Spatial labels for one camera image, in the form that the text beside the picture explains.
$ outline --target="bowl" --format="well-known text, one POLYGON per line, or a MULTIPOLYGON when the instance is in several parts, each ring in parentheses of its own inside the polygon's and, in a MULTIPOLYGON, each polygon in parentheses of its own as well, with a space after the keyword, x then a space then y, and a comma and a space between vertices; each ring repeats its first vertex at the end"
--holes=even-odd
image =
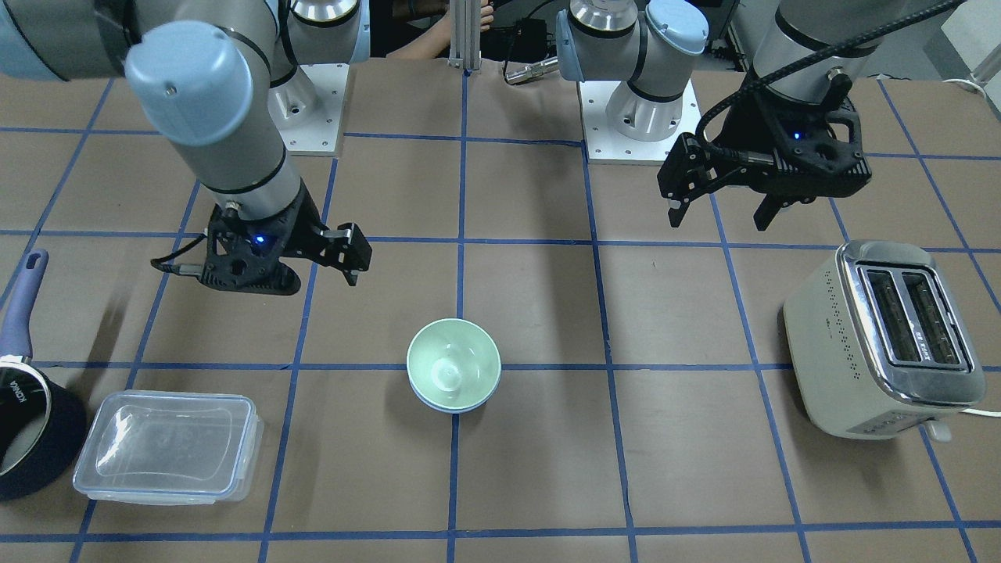
POLYGON ((500 354, 486 331, 462 319, 441 319, 417 332, 406 351, 413 393, 442 413, 467 413, 500 383, 500 354))

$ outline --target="tiled table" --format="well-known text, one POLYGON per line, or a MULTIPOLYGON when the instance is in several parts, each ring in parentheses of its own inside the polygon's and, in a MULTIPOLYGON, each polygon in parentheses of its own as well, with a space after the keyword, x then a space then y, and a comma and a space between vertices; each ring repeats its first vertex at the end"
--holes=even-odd
MULTIPOLYGON (((26 248, 52 254, 37 365, 91 412, 128 387, 237 393, 267 425, 246 500, 93 503, 67 473, 0 505, 0 560, 1001 561, 1001 423, 958 418, 947 445, 827 436, 777 321, 847 238, 920 244, 1001 409, 1001 124, 980 98, 860 82, 875 178, 762 233, 748 190, 674 229, 655 168, 589 166, 575 85, 555 76, 352 72, 340 157, 296 162, 330 223, 365 229, 371 270, 351 289, 297 262, 289 298, 149 267, 210 199, 121 80, 0 78, 2 299, 26 248), (412 335, 453 316, 505 362, 462 416, 420 404, 403 368, 412 335)), ((741 75, 694 81, 705 109, 741 75)))

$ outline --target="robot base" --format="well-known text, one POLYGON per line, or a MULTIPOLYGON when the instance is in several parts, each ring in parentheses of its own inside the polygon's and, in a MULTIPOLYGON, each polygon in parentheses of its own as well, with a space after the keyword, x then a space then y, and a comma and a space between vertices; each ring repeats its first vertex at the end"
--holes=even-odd
POLYGON ((655 164, 664 163, 683 131, 695 132, 702 113, 695 99, 692 81, 685 86, 682 118, 671 135, 661 141, 640 141, 620 133, 609 123, 607 107, 619 82, 592 80, 580 82, 581 117, 585 139, 588 142, 588 159, 596 164, 655 164))
POLYGON ((312 81, 318 101, 305 115, 289 116, 287 121, 274 119, 274 124, 289 153, 336 156, 342 133, 348 65, 309 64, 302 65, 301 69, 312 81))

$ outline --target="purple handle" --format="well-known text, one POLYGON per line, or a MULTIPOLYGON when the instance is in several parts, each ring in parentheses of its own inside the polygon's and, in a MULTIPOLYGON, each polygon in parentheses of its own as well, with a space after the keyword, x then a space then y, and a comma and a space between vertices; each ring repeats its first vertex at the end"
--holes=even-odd
POLYGON ((42 285, 45 266, 49 263, 49 253, 41 248, 32 250, 17 273, 14 292, 7 302, 7 314, 0 329, 0 355, 31 358, 31 334, 28 321, 35 307, 38 288, 42 285))

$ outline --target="person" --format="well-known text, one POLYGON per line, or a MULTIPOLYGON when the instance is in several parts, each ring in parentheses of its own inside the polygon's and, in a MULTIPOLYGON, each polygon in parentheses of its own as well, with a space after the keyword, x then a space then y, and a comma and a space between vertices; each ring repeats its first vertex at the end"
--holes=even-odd
MULTIPOLYGON (((491 0, 480 0, 479 29, 493 22, 491 0)), ((371 56, 398 59, 432 59, 451 43, 451 14, 444 0, 373 0, 371 9, 371 56), (427 30, 406 23, 442 14, 427 30)))

